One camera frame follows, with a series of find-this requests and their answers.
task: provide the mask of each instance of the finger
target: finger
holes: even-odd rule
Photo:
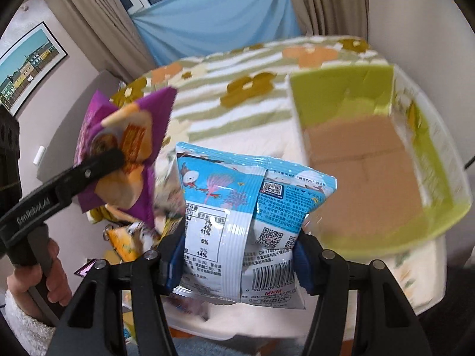
[[[72,298],[73,298],[73,292],[71,292],[71,290],[69,290],[68,294],[66,294],[65,297],[63,297],[62,299],[59,300],[59,304],[61,306],[66,306],[67,304],[70,303]]]
[[[49,276],[46,278],[46,287],[49,291],[53,291],[63,283],[67,284],[66,274],[61,265],[61,261],[56,258],[53,260],[51,271],[49,272]]]
[[[25,293],[30,287],[39,284],[43,272],[39,264],[17,268],[7,278],[8,289],[13,296]]]
[[[49,256],[54,260],[59,254],[59,245],[55,240],[49,239],[48,241],[48,253]]]
[[[71,293],[68,284],[64,283],[57,289],[48,293],[48,300],[52,303],[57,303],[63,299],[66,299]]]

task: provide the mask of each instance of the brown cardboard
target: brown cardboard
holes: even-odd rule
[[[305,143],[311,166],[338,181],[315,212],[319,230],[389,233],[422,212],[411,157],[388,117],[332,120],[308,128]]]

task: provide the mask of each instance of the screw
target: screw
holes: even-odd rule
[[[381,260],[374,260],[373,266],[380,271],[386,267],[386,265],[384,265],[384,262]]]
[[[149,250],[143,255],[147,260],[154,260],[158,257],[158,252],[156,250]]]
[[[322,256],[326,260],[333,260],[333,258],[335,258],[335,252],[333,250],[326,249],[322,252]]]
[[[94,263],[94,267],[96,269],[103,269],[105,268],[105,266],[107,265],[107,261],[106,260],[97,260],[95,263]]]

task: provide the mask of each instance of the sky in picture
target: sky in picture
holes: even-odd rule
[[[22,45],[20,45],[13,53],[0,64],[0,84],[6,79],[7,75],[13,75],[25,62],[25,57],[30,53],[48,42],[43,30],[39,30],[29,37]]]

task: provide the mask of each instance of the white fuzzy sleeve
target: white fuzzy sleeve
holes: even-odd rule
[[[21,345],[30,356],[44,356],[55,329],[26,315],[10,291],[5,297],[5,319]]]

